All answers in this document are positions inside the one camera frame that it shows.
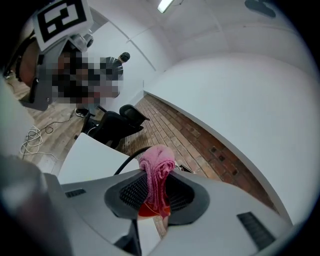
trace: person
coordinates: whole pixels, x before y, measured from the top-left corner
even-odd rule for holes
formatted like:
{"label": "person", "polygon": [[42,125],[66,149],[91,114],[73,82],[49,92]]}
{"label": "person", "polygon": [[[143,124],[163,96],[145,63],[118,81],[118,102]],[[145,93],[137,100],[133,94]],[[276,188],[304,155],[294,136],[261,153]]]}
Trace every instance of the person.
{"label": "person", "polygon": [[[106,79],[108,81],[120,81],[123,79],[123,64],[130,59],[128,52],[123,52],[117,59],[114,57],[105,58],[100,62],[100,70],[105,71]],[[118,97],[120,90],[112,98]],[[79,103],[76,106],[75,114],[78,117],[84,118],[88,112],[93,113],[97,108],[98,103]]]}

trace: black vent grille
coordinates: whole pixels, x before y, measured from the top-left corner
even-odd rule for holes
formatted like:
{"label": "black vent grille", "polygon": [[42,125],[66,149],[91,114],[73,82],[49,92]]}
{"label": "black vent grille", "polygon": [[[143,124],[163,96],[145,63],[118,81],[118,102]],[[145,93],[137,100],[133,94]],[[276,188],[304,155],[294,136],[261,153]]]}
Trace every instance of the black vent grille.
{"label": "black vent grille", "polygon": [[187,207],[195,197],[190,186],[170,174],[165,181],[165,192],[169,198],[171,213]]}
{"label": "black vent grille", "polygon": [[120,190],[120,199],[128,206],[139,211],[148,196],[147,174],[136,179]]}
{"label": "black vent grille", "polygon": [[73,198],[73,197],[76,197],[76,196],[80,196],[82,194],[86,193],[86,191],[82,188],[79,188],[79,189],[76,189],[76,190],[72,190],[72,191],[69,191],[69,192],[65,192],[65,195],[67,198]]}
{"label": "black vent grille", "polygon": [[271,245],[276,240],[251,212],[238,214],[237,217],[249,233],[259,251]]}

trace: fluorescent light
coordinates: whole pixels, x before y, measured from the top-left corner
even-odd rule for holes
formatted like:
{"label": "fluorescent light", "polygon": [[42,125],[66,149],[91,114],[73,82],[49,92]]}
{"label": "fluorescent light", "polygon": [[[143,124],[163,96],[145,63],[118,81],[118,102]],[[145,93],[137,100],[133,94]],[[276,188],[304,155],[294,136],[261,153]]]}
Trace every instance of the fluorescent light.
{"label": "fluorescent light", "polygon": [[158,10],[163,14],[174,0],[162,0],[158,6]]}

